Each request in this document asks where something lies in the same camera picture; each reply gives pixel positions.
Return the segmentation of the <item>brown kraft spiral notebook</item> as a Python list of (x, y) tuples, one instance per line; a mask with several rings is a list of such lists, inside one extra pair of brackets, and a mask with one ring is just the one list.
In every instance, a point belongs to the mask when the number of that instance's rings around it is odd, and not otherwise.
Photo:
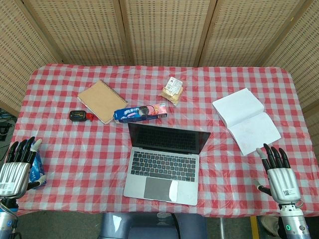
[(113, 120), (114, 111), (126, 108), (128, 105), (124, 98), (102, 80), (79, 93), (77, 99), (103, 124)]

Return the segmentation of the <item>bagged bread with label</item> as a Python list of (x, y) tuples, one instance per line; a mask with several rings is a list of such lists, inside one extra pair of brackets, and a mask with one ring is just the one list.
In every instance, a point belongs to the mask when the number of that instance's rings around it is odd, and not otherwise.
[(174, 106), (177, 106), (183, 92), (183, 82), (170, 77), (167, 84), (163, 87), (161, 96), (170, 101)]

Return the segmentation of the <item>blue pink cookie box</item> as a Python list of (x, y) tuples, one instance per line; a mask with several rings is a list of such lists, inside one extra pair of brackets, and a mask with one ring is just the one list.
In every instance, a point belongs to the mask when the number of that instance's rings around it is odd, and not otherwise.
[(129, 123), (144, 120), (161, 119), (167, 117), (165, 104), (145, 105), (114, 111), (116, 123)]

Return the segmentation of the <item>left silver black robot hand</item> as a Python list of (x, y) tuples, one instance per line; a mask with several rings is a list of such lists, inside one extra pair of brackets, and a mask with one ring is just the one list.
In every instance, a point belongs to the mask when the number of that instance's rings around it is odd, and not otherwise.
[(0, 170), (0, 199), (19, 199), (29, 190), (30, 169), (41, 143), (33, 136), (11, 145)]

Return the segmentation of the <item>grey blue robot torso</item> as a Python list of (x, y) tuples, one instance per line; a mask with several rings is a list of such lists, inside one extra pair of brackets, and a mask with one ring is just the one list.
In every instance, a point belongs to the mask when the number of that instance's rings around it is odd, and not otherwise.
[(98, 239), (208, 239), (208, 233), (199, 214), (104, 213)]

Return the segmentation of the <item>silver grey laptop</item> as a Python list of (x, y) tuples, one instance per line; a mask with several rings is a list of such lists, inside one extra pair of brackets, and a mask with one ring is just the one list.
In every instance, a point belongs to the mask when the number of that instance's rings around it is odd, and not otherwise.
[(195, 206), (200, 153), (209, 132), (129, 123), (124, 196)]

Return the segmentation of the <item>beige shoe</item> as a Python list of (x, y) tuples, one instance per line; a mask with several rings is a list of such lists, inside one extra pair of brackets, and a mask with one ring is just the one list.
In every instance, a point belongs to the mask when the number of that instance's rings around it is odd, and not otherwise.
[(272, 234), (275, 237), (279, 237), (278, 230), (279, 230), (279, 218), (275, 216), (262, 216), (261, 224), (265, 228), (267, 232)]

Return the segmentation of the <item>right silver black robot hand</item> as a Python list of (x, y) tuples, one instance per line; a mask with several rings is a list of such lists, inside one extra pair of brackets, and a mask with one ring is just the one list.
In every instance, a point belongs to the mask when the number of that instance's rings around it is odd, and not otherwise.
[(301, 200), (301, 194), (286, 152), (282, 148), (276, 149), (267, 144), (264, 144), (264, 149), (265, 152), (257, 148), (256, 152), (262, 160), (269, 187), (262, 186), (255, 180), (256, 188), (271, 196), (279, 205), (298, 203)]

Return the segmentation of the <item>open white paper notebook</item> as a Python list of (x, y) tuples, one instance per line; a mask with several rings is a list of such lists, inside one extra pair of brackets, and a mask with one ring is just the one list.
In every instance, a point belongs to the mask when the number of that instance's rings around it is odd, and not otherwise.
[(281, 138), (264, 105), (244, 88), (212, 103), (226, 128), (246, 156), (263, 144)]

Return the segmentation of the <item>black bottle with red cap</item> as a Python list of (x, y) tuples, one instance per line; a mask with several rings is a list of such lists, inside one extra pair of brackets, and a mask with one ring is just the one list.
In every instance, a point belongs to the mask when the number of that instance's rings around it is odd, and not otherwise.
[(69, 119), (76, 122), (92, 121), (94, 115), (92, 113), (87, 113), (86, 111), (74, 110), (69, 113)]

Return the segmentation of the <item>red white checkered tablecloth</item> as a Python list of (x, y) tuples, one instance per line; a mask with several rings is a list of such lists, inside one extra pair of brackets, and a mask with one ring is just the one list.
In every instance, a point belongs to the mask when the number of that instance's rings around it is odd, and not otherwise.
[[(177, 106), (152, 124), (207, 131), (200, 154), (198, 203), (171, 204), (124, 197), (131, 141), (126, 124), (99, 120), (72, 122), (71, 110), (84, 106), (77, 96), (103, 80), (131, 107), (162, 103), (170, 77), (183, 82)], [(19, 199), (19, 213), (39, 210), (86, 213), (160, 211), (206, 217), (275, 214), (276, 202), (257, 190), (253, 179), (268, 185), (258, 154), (242, 155), (212, 103), (248, 88), (264, 105), (287, 153), (307, 216), (319, 216), (319, 167), (291, 75), (277, 67), (147, 67), (48, 64), (35, 70), (15, 125), (12, 140), (41, 138), (47, 175), (45, 186)]]

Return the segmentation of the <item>small blue snack pack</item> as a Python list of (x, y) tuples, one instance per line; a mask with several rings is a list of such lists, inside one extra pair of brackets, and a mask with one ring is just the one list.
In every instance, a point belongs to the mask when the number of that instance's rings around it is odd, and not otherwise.
[(32, 167), (29, 174), (28, 189), (35, 189), (46, 184), (47, 175), (44, 172), (41, 157), (39, 152), (36, 153)]

